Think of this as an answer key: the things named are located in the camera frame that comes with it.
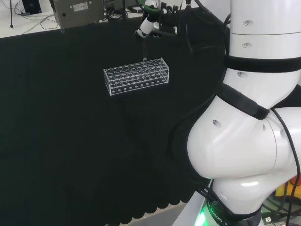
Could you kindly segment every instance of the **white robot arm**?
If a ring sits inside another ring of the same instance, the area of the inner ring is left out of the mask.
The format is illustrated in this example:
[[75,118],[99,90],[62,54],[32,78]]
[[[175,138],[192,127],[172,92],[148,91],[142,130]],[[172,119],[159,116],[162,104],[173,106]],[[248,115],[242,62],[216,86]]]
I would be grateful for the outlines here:
[[[227,57],[231,68],[222,92],[195,123],[188,139],[194,169],[214,179],[213,191],[220,201],[234,214],[246,216],[245,222],[253,221],[253,226],[263,225],[251,216],[264,200],[297,174],[288,135],[269,110],[300,79],[300,12],[300,0],[231,0]],[[256,107],[267,114],[259,117],[262,112]],[[301,107],[276,112],[301,159]],[[229,224],[217,212],[211,203],[205,206],[209,224]]]

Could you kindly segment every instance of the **white floor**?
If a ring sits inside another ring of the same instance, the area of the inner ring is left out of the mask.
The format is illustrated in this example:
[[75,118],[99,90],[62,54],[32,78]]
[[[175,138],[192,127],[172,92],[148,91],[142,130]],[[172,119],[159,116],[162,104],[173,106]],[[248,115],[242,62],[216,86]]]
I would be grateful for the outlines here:
[[[42,13],[35,14],[32,16],[26,16],[26,18],[30,18],[30,19],[38,19],[39,18],[41,20],[25,19],[22,16],[15,14],[14,10],[13,10],[13,26],[14,26],[14,28],[10,28],[10,9],[8,9],[8,8],[10,8],[10,1],[9,0],[2,0],[2,1],[0,0],[0,38],[15,36],[15,35],[22,35],[24,32],[28,31],[29,29],[34,27],[34,25],[36,25],[40,21],[42,21],[42,19],[44,19],[48,15],[53,14],[53,10],[50,6],[49,0],[40,0],[40,6],[41,6]],[[18,3],[18,1],[19,0],[12,0],[12,8],[13,9],[15,8],[15,5]],[[196,7],[197,5],[195,2],[192,2],[191,6]],[[20,10],[24,9],[22,1],[17,5],[16,8],[18,8]],[[141,16],[141,14],[134,14],[134,13],[130,13],[128,15],[129,15],[129,18]],[[49,21],[49,20],[46,20],[43,22],[44,28],[60,29],[59,26],[57,28],[55,28],[56,25],[57,24],[55,22]],[[47,32],[47,31],[51,31],[51,30],[52,29],[44,30],[40,25],[37,25],[31,31],[28,31],[26,34],[35,33],[35,32]]]

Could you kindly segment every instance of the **label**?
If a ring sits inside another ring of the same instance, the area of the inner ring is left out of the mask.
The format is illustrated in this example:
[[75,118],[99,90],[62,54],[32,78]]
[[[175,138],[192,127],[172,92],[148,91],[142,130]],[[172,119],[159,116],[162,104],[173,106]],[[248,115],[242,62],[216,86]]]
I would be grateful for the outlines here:
[[211,205],[211,204],[209,203],[209,200],[207,200],[207,207],[208,207],[208,209],[209,209],[209,212],[210,212],[212,218],[216,221],[216,223],[217,223],[219,226],[229,226],[229,225],[230,225],[230,224],[227,223],[227,222],[225,222],[225,223],[223,224],[221,216],[218,216],[218,215],[214,212],[214,207],[213,207],[213,205]]
[[83,3],[80,3],[80,4],[73,5],[73,9],[74,9],[74,12],[81,11],[81,10],[84,10],[84,9],[88,9],[88,3],[83,2]]

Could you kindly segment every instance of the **screw hole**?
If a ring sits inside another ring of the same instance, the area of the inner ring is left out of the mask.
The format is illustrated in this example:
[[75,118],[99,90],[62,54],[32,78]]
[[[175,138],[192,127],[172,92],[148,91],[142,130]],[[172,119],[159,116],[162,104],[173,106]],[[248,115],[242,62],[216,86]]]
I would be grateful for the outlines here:
[[283,130],[280,131],[280,136],[282,137],[282,139],[285,139],[285,132]]
[[217,120],[213,120],[212,123],[213,123],[213,125],[215,125],[217,128],[222,127],[221,123],[220,123],[219,121],[217,121]]
[[246,78],[247,74],[245,72],[237,72],[238,77],[240,78]]

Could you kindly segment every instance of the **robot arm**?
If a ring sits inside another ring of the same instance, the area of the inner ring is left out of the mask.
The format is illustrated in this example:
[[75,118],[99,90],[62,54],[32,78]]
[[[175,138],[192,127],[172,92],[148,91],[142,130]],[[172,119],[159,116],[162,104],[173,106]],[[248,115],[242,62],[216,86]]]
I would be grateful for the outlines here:
[[145,39],[152,34],[177,35],[181,5],[182,0],[146,0],[136,37]]
[[[297,174],[288,135],[269,109],[300,79],[300,66],[285,64],[301,60],[300,11],[300,0],[231,0],[228,59],[236,62],[227,69],[222,86],[239,98],[233,102],[216,96],[190,131],[187,150],[194,169],[214,179],[213,191],[234,214],[255,216],[271,192]],[[268,114],[254,117],[242,110],[240,101]],[[276,111],[301,159],[301,108]],[[211,226],[229,223],[212,208],[210,203],[205,209]]]

